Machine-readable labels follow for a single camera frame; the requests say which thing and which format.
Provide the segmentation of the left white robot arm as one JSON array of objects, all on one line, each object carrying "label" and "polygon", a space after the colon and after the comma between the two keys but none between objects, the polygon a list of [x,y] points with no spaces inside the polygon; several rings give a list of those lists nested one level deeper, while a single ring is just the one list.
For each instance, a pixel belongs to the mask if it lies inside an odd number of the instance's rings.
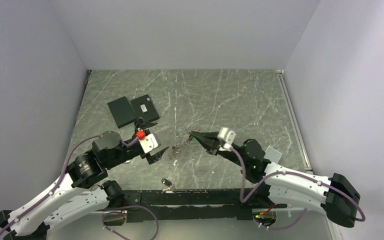
[{"label": "left white robot arm", "polygon": [[44,240],[51,231],[89,213],[120,213],[128,206],[126,195],[119,183],[108,180],[108,171],[136,157],[149,164],[159,161],[165,151],[151,132],[155,125],[136,119],[127,140],[110,130],[90,136],[91,149],[77,157],[69,154],[50,186],[21,207],[0,211],[0,239]]}]

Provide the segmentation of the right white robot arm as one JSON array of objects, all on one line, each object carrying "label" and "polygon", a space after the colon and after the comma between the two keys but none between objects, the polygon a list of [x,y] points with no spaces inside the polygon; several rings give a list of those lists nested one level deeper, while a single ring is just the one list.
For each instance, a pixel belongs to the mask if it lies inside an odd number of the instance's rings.
[{"label": "right white robot arm", "polygon": [[242,204],[255,199],[262,208],[279,204],[297,206],[322,213],[346,228],[366,220],[359,206],[360,194],[342,174],[320,176],[282,166],[266,158],[266,151],[256,139],[235,144],[236,133],[228,128],[216,132],[191,131],[188,135],[208,154],[240,166]]}]

